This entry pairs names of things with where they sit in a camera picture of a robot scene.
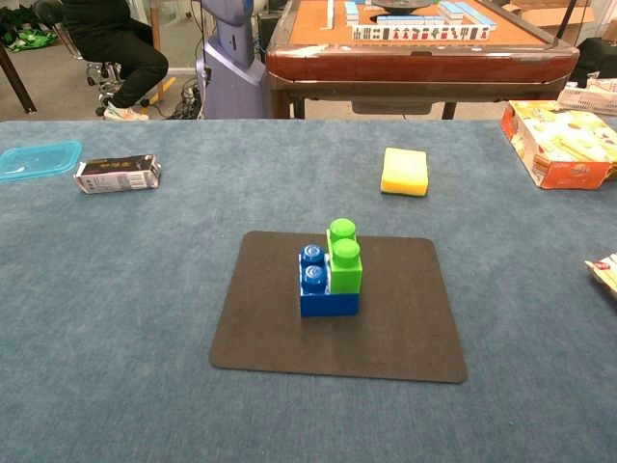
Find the green building block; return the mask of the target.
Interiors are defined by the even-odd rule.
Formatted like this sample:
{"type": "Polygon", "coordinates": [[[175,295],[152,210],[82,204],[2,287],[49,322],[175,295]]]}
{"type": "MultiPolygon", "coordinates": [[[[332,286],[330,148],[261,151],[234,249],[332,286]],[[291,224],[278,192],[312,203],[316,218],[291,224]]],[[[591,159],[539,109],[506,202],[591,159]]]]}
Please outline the green building block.
{"type": "Polygon", "coordinates": [[[327,229],[331,293],[359,293],[362,285],[361,246],[356,225],[348,218],[336,218],[327,229]]]}

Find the blue building block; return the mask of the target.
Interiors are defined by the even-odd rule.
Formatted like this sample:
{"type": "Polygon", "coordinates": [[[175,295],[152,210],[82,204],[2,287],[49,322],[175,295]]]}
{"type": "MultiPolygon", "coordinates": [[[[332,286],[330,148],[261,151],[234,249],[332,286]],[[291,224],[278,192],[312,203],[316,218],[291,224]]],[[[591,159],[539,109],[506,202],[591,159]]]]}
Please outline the blue building block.
{"type": "Polygon", "coordinates": [[[356,315],[358,292],[334,293],[330,256],[316,244],[304,246],[298,254],[299,305],[301,317],[356,315]]]}

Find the yellow sponge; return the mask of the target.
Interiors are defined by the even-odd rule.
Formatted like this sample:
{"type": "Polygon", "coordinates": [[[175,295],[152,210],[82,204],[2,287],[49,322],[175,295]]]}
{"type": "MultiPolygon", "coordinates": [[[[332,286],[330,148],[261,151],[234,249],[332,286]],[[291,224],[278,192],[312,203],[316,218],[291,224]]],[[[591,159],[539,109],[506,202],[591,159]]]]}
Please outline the yellow sponge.
{"type": "Polygon", "coordinates": [[[380,189],[388,194],[425,196],[428,189],[426,152],[386,148],[380,189]]]}

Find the black rectangular mat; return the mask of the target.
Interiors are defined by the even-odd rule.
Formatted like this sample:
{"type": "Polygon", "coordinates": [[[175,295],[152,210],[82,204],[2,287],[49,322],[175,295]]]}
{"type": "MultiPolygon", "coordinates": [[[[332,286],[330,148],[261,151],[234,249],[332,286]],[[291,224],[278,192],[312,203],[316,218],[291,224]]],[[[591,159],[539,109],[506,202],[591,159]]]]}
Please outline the black rectangular mat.
{"type": "Polygon", "coordinates": [[[217,368],[462,383],[463,348],[434,243],[361,237],[357,314],[301,317],[297,256],[315,233],[242,239],[209,361],[217,368]]]}

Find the brown mahjong table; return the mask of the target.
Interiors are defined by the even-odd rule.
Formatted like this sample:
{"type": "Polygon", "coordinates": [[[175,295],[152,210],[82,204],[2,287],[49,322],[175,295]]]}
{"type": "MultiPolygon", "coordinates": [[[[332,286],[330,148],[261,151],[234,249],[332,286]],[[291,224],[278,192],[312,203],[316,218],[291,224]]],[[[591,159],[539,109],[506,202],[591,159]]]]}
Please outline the brown mahjong table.
{"type": "Polygon", "coordinates": [[[491,19],[486,41],[353,41],[354,25],[377,25],[380,10],[352,0],[289,0],[265,54],[273,112],[292,100],[351,101],[364,111],[399,112],[437,102],[555,99],[578,50],[490,0],[458,0],[491,19]]]}

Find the black white small carton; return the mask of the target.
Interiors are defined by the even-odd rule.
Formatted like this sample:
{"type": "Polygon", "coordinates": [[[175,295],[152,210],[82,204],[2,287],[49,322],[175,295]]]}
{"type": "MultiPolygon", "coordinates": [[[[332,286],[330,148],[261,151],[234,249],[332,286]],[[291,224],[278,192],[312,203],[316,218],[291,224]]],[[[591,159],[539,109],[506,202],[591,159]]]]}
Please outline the black white small carton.
{"type": "Polygon", "coordinates": [[[86,194],[155,189],[162,168],[153,154],[107,157],[80,162],[73,175],[86,194]]]}

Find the blue felt table cloth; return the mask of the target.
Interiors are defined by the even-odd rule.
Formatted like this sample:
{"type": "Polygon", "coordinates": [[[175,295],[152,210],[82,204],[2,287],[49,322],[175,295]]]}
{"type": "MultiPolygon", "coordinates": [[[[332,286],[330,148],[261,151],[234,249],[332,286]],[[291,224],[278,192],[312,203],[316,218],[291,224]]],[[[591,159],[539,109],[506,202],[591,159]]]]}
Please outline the blue felt table cloth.
{"type": "Polygon", "coordinates": [[[154,191],[0,183],[0,463],[617,463],[617,182],[542,190],[491,121],[0,123],[0,151],[152,153],[154,191]],[[388,147],[423,197],[382,193],[388,147]],[[242,236],[431,239],[461,385],[208,362],[242,236]]]}

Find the mahjong tile row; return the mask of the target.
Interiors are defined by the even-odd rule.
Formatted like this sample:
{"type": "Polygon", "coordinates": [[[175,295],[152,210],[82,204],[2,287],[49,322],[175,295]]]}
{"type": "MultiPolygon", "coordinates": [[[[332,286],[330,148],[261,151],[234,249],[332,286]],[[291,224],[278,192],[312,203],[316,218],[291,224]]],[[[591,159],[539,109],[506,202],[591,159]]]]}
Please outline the mahjong tile row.
{"type": "Polygon", "coordinates": [[[486,41],[495,27],[485,24],[354,25],[353,41],[486,41]]]}

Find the black office chair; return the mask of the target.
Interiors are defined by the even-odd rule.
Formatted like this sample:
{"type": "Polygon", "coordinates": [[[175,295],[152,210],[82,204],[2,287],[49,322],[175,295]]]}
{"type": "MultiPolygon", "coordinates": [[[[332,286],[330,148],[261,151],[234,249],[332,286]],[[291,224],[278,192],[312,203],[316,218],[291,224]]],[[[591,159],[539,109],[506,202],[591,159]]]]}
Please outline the black office chair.
{"type": "Polygon", "coordinates": [[[42,24],[58,33],[65,45],[75,49],[75,55],[87,63],[87,70],[91,70],[93,67],[97,68],[99,80],[95,81],[91,75],[88,75],[87,82],[91,86],[99,86],[100,106],[96,108],[95,112],[104,118],[104,110],[122,84],[121,66],[113,62],[90,62],[82,57],[69,36],[62,0],[35,0],[33,10],[42,24]]]}

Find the person in black clothes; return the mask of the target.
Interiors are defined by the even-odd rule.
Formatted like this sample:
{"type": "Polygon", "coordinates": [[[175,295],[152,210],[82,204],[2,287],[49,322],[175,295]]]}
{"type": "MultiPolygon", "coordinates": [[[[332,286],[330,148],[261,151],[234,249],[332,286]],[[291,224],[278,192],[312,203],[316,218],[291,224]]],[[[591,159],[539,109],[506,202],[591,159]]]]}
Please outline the person in black clothes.
{"type": "Polygon", "coordinates": [[[154,48],[149,25],[131,17],[126,0],[62,0],[69,36],[90,62],[121,66],[122,84],[104,110],[106,120],[146,121],[133,107],[166,75],[169,62],[154,48]]]}

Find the orange snack box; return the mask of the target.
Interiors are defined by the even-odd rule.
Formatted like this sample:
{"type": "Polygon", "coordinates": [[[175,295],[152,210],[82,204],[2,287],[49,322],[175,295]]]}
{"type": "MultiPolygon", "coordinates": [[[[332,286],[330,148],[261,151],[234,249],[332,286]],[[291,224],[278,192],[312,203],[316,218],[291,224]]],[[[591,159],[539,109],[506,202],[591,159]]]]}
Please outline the orange snack box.
{"type": "Polygon", "coordinates": [[[555,100],[510,100],[501,128],[535,185],[595,190],[617,181],[617,131],[555,100]]]}

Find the clear blue plastic lid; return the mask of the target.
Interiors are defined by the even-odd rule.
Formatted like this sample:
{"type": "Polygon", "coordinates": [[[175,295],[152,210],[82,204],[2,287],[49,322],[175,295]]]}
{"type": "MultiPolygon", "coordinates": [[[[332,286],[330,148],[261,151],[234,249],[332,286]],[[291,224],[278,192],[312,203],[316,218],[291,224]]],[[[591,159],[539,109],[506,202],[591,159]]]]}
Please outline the clear blue plastic lid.
{"type": "Polygon", "coordinates": [[[77,141],[5,150],[0,154],[0,182],[63,174],[77,164],[81,152],[82,144],[77,141]]]}

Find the red white snack wrapper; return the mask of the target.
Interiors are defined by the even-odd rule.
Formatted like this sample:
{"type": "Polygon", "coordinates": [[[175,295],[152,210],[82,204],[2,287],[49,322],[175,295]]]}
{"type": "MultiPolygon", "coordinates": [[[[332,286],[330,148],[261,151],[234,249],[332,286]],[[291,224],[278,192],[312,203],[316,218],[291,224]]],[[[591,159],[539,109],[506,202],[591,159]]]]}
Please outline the red white snack wrapper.
{"type": "Polygon", "coordinates": [[[596,281],[617,301],[617,253],[600,260],[586,260],[584,263],[596,281]]]}

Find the white plastic basket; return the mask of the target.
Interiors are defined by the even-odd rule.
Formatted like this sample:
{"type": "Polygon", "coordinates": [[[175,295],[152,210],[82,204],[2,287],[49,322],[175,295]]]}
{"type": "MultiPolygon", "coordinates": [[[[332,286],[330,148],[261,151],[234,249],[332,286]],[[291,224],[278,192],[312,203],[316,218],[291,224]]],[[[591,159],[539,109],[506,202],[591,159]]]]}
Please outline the white plastic basket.
{"type": "Polygon", "coordinates": [[[567,109],[617,117],[617,78],[589,78],[585,88],[568,83],[557,102],[567,109]]]}

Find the dark wooden table leg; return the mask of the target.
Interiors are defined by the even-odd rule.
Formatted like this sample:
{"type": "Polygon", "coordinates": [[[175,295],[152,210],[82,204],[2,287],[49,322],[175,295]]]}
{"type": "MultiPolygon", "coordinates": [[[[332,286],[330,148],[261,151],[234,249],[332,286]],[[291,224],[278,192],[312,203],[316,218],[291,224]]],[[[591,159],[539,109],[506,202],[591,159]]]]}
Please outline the dark wooden table leg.
{"type": "Polygon", "coordinates": [[[3,43],[0,41],[0,67],[4,71],[8,81],[10,82],[15,95],[20,101],[26,114],[37,112],[37,108],[28,94],[16,68],[11,61],[3,43]]]}

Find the black tripod stand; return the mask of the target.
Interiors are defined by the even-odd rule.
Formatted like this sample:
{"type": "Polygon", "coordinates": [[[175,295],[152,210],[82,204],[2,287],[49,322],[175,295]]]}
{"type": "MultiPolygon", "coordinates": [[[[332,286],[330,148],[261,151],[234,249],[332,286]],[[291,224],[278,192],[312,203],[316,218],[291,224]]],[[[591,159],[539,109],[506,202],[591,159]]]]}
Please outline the black tripod stand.
{"type": "Polygon", "coordinates": [[[574,9],[576,7],[577,0],[559,0],[558,7],[564,8],[564,13],[562,18],[557,26],[555,33],[553,34],[553,39],[551,40],[552,45],[558,45],[561,41],[566,42],[567,44],[571,43],[570,34],[567,32],[567,29],[570,24],[570,20],[572,18],[574,9]]]}

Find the black bag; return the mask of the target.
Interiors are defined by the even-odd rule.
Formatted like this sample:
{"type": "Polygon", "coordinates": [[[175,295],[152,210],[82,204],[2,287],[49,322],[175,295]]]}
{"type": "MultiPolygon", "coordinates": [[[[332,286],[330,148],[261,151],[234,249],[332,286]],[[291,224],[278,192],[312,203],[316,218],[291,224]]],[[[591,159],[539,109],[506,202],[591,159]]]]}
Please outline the black bag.
{"type": "Polygon", "coordinates": [[[595,72],[600,78],[617,78],[617,41],[589,38],[577,49],[579,56],[571,80],[580,88],[587,86],[588,75],[595,72]]]}

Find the green bag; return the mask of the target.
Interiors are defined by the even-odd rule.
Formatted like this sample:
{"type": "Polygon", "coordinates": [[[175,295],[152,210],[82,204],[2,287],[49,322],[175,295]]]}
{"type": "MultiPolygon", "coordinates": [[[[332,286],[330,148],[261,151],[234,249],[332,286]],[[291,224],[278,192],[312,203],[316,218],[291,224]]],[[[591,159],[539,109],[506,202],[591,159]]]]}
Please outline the green bag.
{"type": "Polygon", "coordinates": [[[54,32],[40,29],[0,31],[0,42],[13,53],[45,48],[56,39],[54,32]]]}

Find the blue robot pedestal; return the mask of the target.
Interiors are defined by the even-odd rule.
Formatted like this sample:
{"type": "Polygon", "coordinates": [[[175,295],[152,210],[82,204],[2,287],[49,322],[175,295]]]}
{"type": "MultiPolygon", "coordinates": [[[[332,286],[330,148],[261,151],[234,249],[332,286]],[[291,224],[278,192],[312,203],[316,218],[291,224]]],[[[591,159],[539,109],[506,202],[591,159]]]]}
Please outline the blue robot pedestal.
{"type": "Polygon", "coordinates": [[[266,66],[255,56],[254,0],[200,0],[215,28],[197,61],[204,116],[210,120],[271,115],[266,66]]]}

